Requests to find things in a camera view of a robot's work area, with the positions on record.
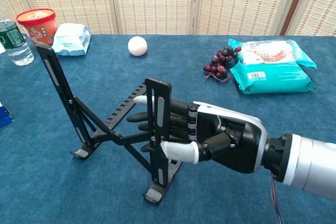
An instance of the ice cream tub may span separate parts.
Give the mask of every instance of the ice cream tub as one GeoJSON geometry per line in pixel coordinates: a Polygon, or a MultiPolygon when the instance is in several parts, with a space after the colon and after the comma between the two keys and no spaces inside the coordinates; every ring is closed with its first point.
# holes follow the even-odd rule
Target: ice cream tub
{"type": "Polygon", "coordinates": [[[32,9],[16,16],[17,22],[35,45],[52,45],[57,30],[56,14],[52,9],[32,9]]]}

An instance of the grape stem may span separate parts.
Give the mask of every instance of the grape stem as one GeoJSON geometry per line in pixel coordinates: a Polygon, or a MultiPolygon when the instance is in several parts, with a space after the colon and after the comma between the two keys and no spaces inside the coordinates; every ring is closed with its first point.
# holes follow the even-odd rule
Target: grape stem
{"type": "Polygon", "coordinates": [[[213,76],[216,80],[220,81],[220,82],[228,82],[230,80],[230,77],[231,77],[231,73],[228,75],[228,77],[224,80],[221,80],[217,77],[215,77],[215,75],[213,73],[208,73],[205,78],[209,78],[210,76],[213,76]]]}

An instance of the white ball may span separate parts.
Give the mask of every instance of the white ball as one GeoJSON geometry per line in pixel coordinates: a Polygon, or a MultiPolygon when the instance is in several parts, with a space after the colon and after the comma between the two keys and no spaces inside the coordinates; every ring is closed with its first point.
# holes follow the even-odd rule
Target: white ball
{"type": "Polygon", "coordinates": [[[142,56],[147,51],[147,42],[140,36],[135,36],[128,41],[128,50],[134,56],[142,56]]]}

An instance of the table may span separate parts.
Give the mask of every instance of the table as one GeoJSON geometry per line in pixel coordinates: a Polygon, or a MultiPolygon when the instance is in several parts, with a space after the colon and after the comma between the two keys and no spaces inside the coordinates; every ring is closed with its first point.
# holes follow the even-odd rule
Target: table
{"type": "MultiPolygon", "coordinates": [[[[172,98],[203,101],[260,118],[269,136],[284,133],[336,143],[334,37],[145,35],[148,52],[132,57],[131,35],[93,35],[86,56],[59,57],[73,93],[105,120],[147,77],[172,84],[172,98]],[[202,68],[228,39],[294,39],[317,63],[305,69],[316,89],[245,95],[234,80],[206,79],[202,68]]],[[[0,55],[0,101],[15,121],[0,129],[2,223],[277,223],[270,172],[239,174],[216,162],[183,163],[159,206],[143,199],[150,174],[124,148],[103,143],[86,161],[36,49],[19,67],[0,55]]],[[[134,107],[132,113],[144,111],[134,107]]],[[[137,133],[126,120],[122,135],[137,133]]],[[[334,223],[336,202],[277,183],[285,223],[334,223]]]]}

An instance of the adjustable stand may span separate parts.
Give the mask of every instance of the adjustable stand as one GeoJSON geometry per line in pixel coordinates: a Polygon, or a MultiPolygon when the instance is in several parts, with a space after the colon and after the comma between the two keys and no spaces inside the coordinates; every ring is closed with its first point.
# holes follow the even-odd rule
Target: adjustable stand
{"type": "Polygon", "coordinates": [[[150,188],[143,197],[152,203],[159,204],[181,165],[181,162],[167,159],[160,146],[163,138],[169,139],[171,85],[167,82],[147,78],[105,122],[102,122],[78,97],[72,94],[53,49],[50,46],[38,46],[37,50],[82,142],[82,146],[71,154],[79,159],[87,159],[101,143],[106,141],[113,141],[124,146],[152,175],[150,188]],[[134,107],[134,97],[145,93],[147,93],[148,102],[149,130],[125,137],[114,132],[113,129],[134,107]],[[155,97],[154,114],[152,96],[155,97]],[[94,132],[92,136],[90,136],[86,125],[94,132]],[[150,163],[132,146],[134,143],[147,141],[150,143],[150,163]]]}

